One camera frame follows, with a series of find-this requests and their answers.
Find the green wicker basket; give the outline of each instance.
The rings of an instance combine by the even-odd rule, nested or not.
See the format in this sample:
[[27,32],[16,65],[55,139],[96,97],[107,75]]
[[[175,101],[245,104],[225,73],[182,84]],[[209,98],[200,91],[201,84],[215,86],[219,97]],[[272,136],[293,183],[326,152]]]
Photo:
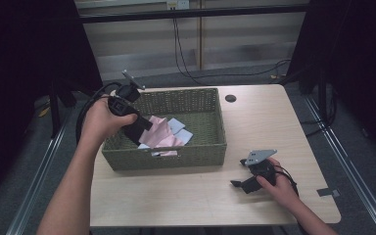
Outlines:
[[[102,148],[113,170],[224,163],[227,143],[216,88],[146,92],[133,103],[133,107],[145,118],[176,118],[194,135],[185,146],[137,149],[120,131],[108,138]],[[151,154],[163,151],[177,151],[177,155],[153,157]]]

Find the wire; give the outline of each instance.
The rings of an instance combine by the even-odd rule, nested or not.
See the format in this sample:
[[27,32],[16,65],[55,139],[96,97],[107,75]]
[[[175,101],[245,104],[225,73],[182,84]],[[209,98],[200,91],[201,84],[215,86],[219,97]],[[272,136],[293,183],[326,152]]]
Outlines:
[[324,126],[322,126],[321,128],[309,133],[309,134],[306,134],[305,136],[306,137],[310,137],[312,135],[315,135],[321,131],[325,131],[327,130],[331,125],[332,123],[334,123],[334,120],[335,120],[335,117],[336,117],[336,114],[337,114],[337,109],[338,109],[338,106],[337,106],[337,96],[338,96],[338,93],[336,92],[335,89],[332,90],[332,97],[331,97],[331,100],[329,102],[329,116],[326,120],[314,120],[314,121],[301,121],[301,124],[318,124],[318,123],[321,123],[321,122],[325,122],[324,123]]
[[50,105],[50,99],[47,99],[44,104],[41,104],[35,108],[35,110],[45,109]]
[[75,140],[76,143],[80,140],[81,136],[81,128],[84,123],[85,115],[87,114],[87,111],[93,106],[96,101],[103,98],[103,94],[105,93],[106,88],[109,86],[116,85],[118,88],[121,87],[121,84],[118,82],[111,82],[107,85],[104,85],[102,88],[96,91],[96,93],[93,94],[93,96],[84,104],[83,108],[81,109],[80,113],[78,114],[77,123],[75,125]]
[[[291,186],[292,186],[293,190],[295,191],[296,195],[298,195],[298,197],[299,197],[298,184],[295,182],[295,180],[293,180],[292,175],[289,173],[289,171],[287,169],[285,169],[284,167],[282,167],[280,165],[277,165],[277,164],[274,164],[273,166],[279,167],[279,168],[281,168],[282,170],[284,170],[286,172],[285,173],[285,172],[282,172],[282,171],[275,170],[275,173],[282,174],[286,178],[289,179],[289,182],[291,183]],[[299,222],[298,222],[298,227],[301,230],[302,234],[308,235],[308,233],[305,231],[305,229],[302,227],[302,225]],[[285,228],[283,228],[282,226],[280,226],[280,228],[282,229],[282,232],[284,234],[288,234],[286,232]]]
[[286,232],[286,229],[283,226],[280,226],[280,229],[282,230],[283,234],[288,235],[288,232]]
[[[204,84],[203,82],[197,81],[196,79],[206,78],[206,77],[217,77],[217,76],[252,76],[252,75],[260,75],[260,74],[268,73],[270,71],[276,71],[276,73],[278,74],[278,68],[286,65],[287,64],[286,62],[290,62],[291,61],[290,59],[279,61],[279,62],[277,62],[275,64],[275,66],[272,69],[264,70],[264,71],[260,71],[260,72],[252,72],[252,73],[226,73],[226,74],[210,74],[210,75],[194,76],[194,75],[192,75],[188,71],[186,63],[185,63],[185,59],[184,59],[184,56],[183,56],[183,53],[182,53],[182,46],[181,46],[181,42],[180,42],[180,37],[179,37],[178,22],[177,22],[176,19],[173,19],[173,30],[174,30],[174,41],[175,41],[175,43],[174,43],[175,44],[174,54],[175,54],[176,66],[178,67],[179,72],[183,76],[191,78],[193,81],[195,81],[197,84],[200,84],[200,85],[209,86],[208,84]],[[178,63],[177,45],[179,46],[179,53],[180,53],[180,56],[181,56],[182,64],[183,64],[183,66],[185,68],[185,72],[182,71],[182,69],[181,69],[181,67],[179,66],[179,63]]]

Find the finger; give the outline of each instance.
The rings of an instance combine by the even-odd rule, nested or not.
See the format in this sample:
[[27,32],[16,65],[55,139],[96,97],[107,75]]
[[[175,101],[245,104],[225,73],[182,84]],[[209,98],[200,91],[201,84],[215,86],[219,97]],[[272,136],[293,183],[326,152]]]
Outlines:
[[273,158],[267,158],[273,165],[279,165],[280,166],[280,163],[277,162],[277,160],[273,159]]
[[117,125],[120,125],[120,126],[130,125],[133,122],[135,122],[136,120],[137,120],[136,114],[130,114],[130,115],[126,115],[126,116],[123,116],[123,117],[115,118],[115,122],[117,123]]
[[271,185],[267,179],[265,179],[264,177],[258,175],[257,177],[257,180],[258,180],[258,183],[261,185],[261,187],[265,190],[267,190],[270,194],[273,192],[274,190],[274,187],[273,185]]
[[104,105],[109,107],[109,96],[102,96],[97,102],[102,102]]
[[94,108],[94,107],[97,107],[97,108],[94,108],[94,109],[102,109],[104,107],[108,108],[108,100],[105,99],[107,97],[101,97],[100,99],[98,99],[93,105],[91,108]]

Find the metal rod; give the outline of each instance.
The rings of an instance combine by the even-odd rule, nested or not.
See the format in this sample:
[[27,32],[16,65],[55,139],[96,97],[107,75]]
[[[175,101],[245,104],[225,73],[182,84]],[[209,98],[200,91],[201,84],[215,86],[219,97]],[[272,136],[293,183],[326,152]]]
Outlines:
[[327,125],[329,125],[328,115],[326,114],[326,75],[323,66],[320,67],[320,75],[318,79],[318,103],[320,117]]
[[93,24],[110,22],[130,22],[161,19],[179,19],[179,18],[200,18],[200,17],[221,17],[238,15],[259,15],[259,14],[277,14],[277,13],[297,13],[306,12],[308,9],[324,9],[338,7],[337,4],[294,4],[278,6],[262,6],[247,8],[214,8],[214,9],[192,9],[177,11],[156,11],[127,14],[99,14],[84,15],[79,18],[58,18],[44,20],[47,23],[58,24]]
[[56,91],[56,81],[53,79],[51,81],[51,87],[49,91],[50,97],[50,107],[51,107],[51,120],[53,122],[53,133],[51,134],[51,138],[54,138],[61,127],[60,122],[60,112],[58,106],[58,98],[57,98],[57,91]]
[[55,138],[51,140],[47,152],[42,159],[41,165],[39,166],[38,171],[35,173],[29,189],[23,198],[23,203],[18,208],[17,214],[11,222],[11,225],[6,233],[7,235],[18,235],[24,233],[24,228],[30,214],[32,213],[33,207],[35,206],[35,202],[38,198],[38,193],[40,192],[44,183],[45,176],[63,139],[64,133],[66,131],[66,125],[70,119],[72,109],[73,108],[68,109],[67,117],[65,118],[63,125],[61,126]]

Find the crumpled cloth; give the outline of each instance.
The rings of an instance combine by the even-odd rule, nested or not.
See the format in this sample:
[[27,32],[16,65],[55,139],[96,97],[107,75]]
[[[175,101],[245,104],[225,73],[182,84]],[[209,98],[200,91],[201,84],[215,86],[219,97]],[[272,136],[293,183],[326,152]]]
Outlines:
[[[147,145],[151,149],[160,147],[183,146],[184,142],[176,138],[167,122],[167,118],[159,118],[151,116],[149,121],[152,123],[151,129],[143,131],[139,142]],[[160,153],[153,153],[154,156],[175,156],[176,151],[166,151]]]

